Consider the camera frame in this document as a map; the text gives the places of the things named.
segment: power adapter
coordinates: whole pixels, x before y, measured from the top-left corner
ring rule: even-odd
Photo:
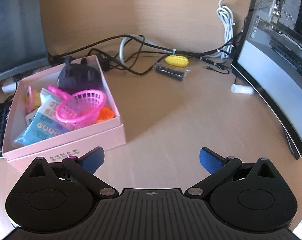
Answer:
[[[16,82],[13,80],[13,78],[8,78],[4,84],[1,86],[2,91],[5,94],[13,94],[16,90]]]
[[[102,71],[103,72],[108,72],[111,69],[110,60],[106,56],[104,56],[100,53],[97,53],[96,55],[97,55],[97,58],[99,60]]]

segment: crosshair marking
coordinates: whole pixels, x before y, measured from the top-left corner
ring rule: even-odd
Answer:
[[[156,193],[154,191],[150,191],[147,193],[149,196],[153,197],[154,195],[156,195]]]

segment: black cable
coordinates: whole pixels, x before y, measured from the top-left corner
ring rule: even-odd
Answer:
[[[3,105],[3,104],[5,104],[5,103],[10,102],[10,101],[13,99],[13,97],[15,96],[15,94],[16,94],[16,92],[17,92],[18,82],[19,82],[19,81],[16,81],[16,90],[15,90],[14,94],[11,95],[11,96],[8,96],[8,97],[6,98],[6,100],[5,100],[3,103],[0,103],[0,106]]]
[[[96,46],[98,44],[104,43],[106,41],[110,41],[110,40],[114,40],[114,39],[118,39],[118,38],[125,38],[125,37],[131,38],[131,39],[133,39],[133,40],[135,40],[135,41],[137,41],[137,42],[139,42],[139,43],[141,43],[143,45],[146,45],[146,46],[149,46],[149,47],[152,47],[152,48],[155,48],[155,49],[165,50],[165,51],[168,51],[168,53],[173,52],[173,49],[168,49],[168,48],[164,48],[164,47],[160,47],[160,46],[156,46],[156,45],[147,43],[145,41],[141,41],[141,40],[139,40],[138,38],[136,38],[136,37],[134,37],[132,35],[121,34],[121,35],[113,36],[113,37],[110,37],[110,38],[107,38],[107,39],[104,39],[104,40],[101,40],[101,41],[97,41],[95,43],[92,43],[90,45],[87,45],[85,47],[82,47],[82,48],[79,48],[79,49],[76,49],[76,50],[73,50],[73,51],[70,51],[70,52],[67,52],[67,53],[63,53],[63,54],[59,54],[59,55],[52,55],[52,57],[53,58],[54,57],[65,57],[65,56],[68,56],[70,54],[74,54],[76,52],[79,52],[79,51],[91,48],[93,46]],[[222,45],[221,47],[217,48],[217,49],[206,51],[206,52],[203,52],[203,53],[195,53],[195,52],[179,51],[179,50],[176,50],[175,53],[179,54],[179,55],[184,55],[184,56],[203,57],[203,56],[208,56],[208,55],[211,55],[211,54],[214,54],[214,53],[218,52],[218,50],[222,49],[224,46],[225,46],[225,44]]]
[[[137,62],[138,59],[139,59],[139,56],[140,56],[142,47],[143,47],[143,44],[141,44],[141,46],[140,46],[138,52],[136,53],[137,56],[135,57],[134,62],[133,62],[133,63],[131,64],[131,66],[128,67],[128,68],[131,69],[131,68],[133,68],[133,66],[136,64],[136,62]],[[112,68],[117,68],[117,69],[119,69],[119,70],[126,70],[126,69],[124,69],[124,68],[119,68],[118,66],[112,66]]]
[[[227,69],[228,67],[225,66],[224,63],[226,63],[226,62],[215,63],[215,66],[216,66],[217,68],[219,68],[220,70],[225,70],[225,69]]]
[[[214,68],[212,68],[212,67],[205,67],[205,68],[208,69],[208,70],[213,70],[213,71],[215,71],[215,72],[217,72],[217,73],[220,73],[220,74],[223,74],[223,75],[228,75],[228,74],[230,74],[230,71],[229,71],[228,68],[226,68],[227,73],[218,71],[218,70],[216,70],[216,69],[214,69]]]
[[[161,52],[161,51],[151,51],[151,50],[142,50],[142,51],[140,51],[140,53],[167,54],[167,53],[165,53],[165,52]],[[133,58],[134,55],[136,55],[136,54],[138,54],[138,52],[133,53],[130,57],[128,57],[128,58],[126,59],[126,61],[129,60],[129,59],[131,59],[131,58]]]
[[[194,52],[188,52],[188,51],[175,51],[175,54],[176,55],[181,55],[181,56],[187,56],[188,58],[198,58],[198,59],[202,59],[203,57],[205,56],[209,56],[211,54],[214,54],[218,51],[221,51],[221,52],[224,52],[225,54],[227,54],[228,56],[230,56],[230,54],[224,50],[222,50],[222,48],[224,48],[226,45],[230,45],[232,43],[230,43],[231,41],[235,40],[242,32],[238,33],[236,36],[234,36],[233,38],[231,38],[227,43],[225,43],[224,45],[222,45],[221,47],[219,47],[218,49],[214,49],[214,50],[210,50],[210,51],[206,51],[206,52],[202,52],[202,53],[194,53]],[[132,36],[132,35],[128,35],[128,34],[122,34],[122,35],[117,35],[117,36],[113,36],[113,37],[110,37],[110,38],[107,38],[107,39],[104,39],[104,40],[101,40],[101,41],[97,41],[95,43],[92,43],[90,45],[87,45],[85,47],[82,47],[80,49],[76,49],[76,50],[73,50],[73,51],[70,51],[70,52],[67,52],[67,53],[63,53],[63,54],[60,54],[60,55],[51,55],[52,58],[60,58],[60,57],[65,57],[65,56],[68,56],[70,54],[73,54],[73,53],[76,53],[76,52],[79,52],[79,51],[82,51],[82,50],[85,50],[85,49],[88,49],[90,47],[93,47],[93,46],[96,46],[98,44],[101,44],[103,42],[106,42],[106,41],[110,41],[110,40],[113,40],[113,39],[118,39],[118,38],[124,38],[124,37],[127,37],[127,38],[130,38],[124,46],[126,46],[130,41],[132,40],[135,40],[139,43],[141,43],[141,46],[139,48],[139,51],[132,54],[125,62],[127,62],[128,60],[130,60],[132,57],[134,57],[134,55],[137,55],[134,62],[131,64],[131,66],[127,67],[125,66],[124,64],[122,64],[118,59],[116,59],[116,57],[118,56],[118,54],[115,56],[115,57],[112,57],[110,56],[109,54],[103,52],[102,50],[100,49],[96,49],[96,48],[92,48],[90,49],[90,51],[88,52],[88,55],[91,54],[92,51],[96,51],[96,52],[99,52],[100,54],[104,55],[105,57],[107,57],[109,60],[115,62],[117,65],[111,65],[111,68],[117,68],[117,69],[120,69],[120,70],[127,70],[135,75],[145,75],[147,73],[149,73],[151,70],[152,70],[152,66],[149,67],[146,71],[144,72],[136,72],[134,70],[131,70],[131,68],[136,64],[139,56],[140,56],[140,53],[142,51],[142,47],[143,45],[146,45],[146,46],[149,46],[149,47],[152,47],[152,48],[155,48],[155,49],[160,49],[160,50],[164,50],[164,51],[169,51],[169,53],[165,53],[165,52],[161,52],[162,54],[164,54],[164,56],[162,56],[156,63],[159,63],[162,59],[164,59],[165,57],[169,56],[169,55],[172,55],[173,54],[173,50],[172,49],[168,49],[168,48],[164,48],[164,47],[160,47],[160,46],[156,46],[156,45],[153,45],[153,44],[149,44],[147,42],[145,42],[145,37],[143,35],[140,35],[141,37],[143,37],[143,40],[141,41],[140,39],[136,38],[135,36]]]
[[[116,58],[113,58],[113,57],[110,56],[109,54],[105,53],[104,51],[102,51],[102,50],[100,50],[100,49],[96,49],[96,48],[94,48],[93,50],[96,51],[96,52],[99,52],[100,54],[102,54],[102,55],[104,55],[104,56],[106,56],[106,57],[107,57],[108,59],[110,59],[111,61],[117,63],[117,65],[121,66],[121,67],[124,68],[125,70],[127,70],[127,71],[129,71],[129,72],[131,72],[131,73],[133,73],[133,74],[135,74],[135,75],[139,75],[139,76],[145,75],[145,74],[149,73],[149,72],[152,70],[152,68],[153,68],[153,65],[152,65],[151,67],[149,67],[149,68],[148,68],[147,70],[145,70],[144,72],[136,72],[136,71],[134,71],[134,70],[128,68],[126,65],[122,64],[122,63],[121,63],[119,60],[117,60]],[[161,61],[162,59],[164,59],[164,58],[165,58],[166,56],[168,56],[168,55],[172,55],[172,53],[165,54],[165,55],[162,56],[159,60],[157,60],[156,63],[158,63],[159,61]]]

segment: yellow corn toy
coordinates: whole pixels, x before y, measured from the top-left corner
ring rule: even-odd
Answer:
[[[165,62],[171,66],[186,67],[189,64],[189,60],[183,56],[170,55],[165,58]]]

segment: computer monitor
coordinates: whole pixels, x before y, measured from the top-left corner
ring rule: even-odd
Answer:
[[[251,0],[232,62],[278,117],[302,157],[302,0]]]
[[[0,81],[45,65],[39,0],[0,0]]]

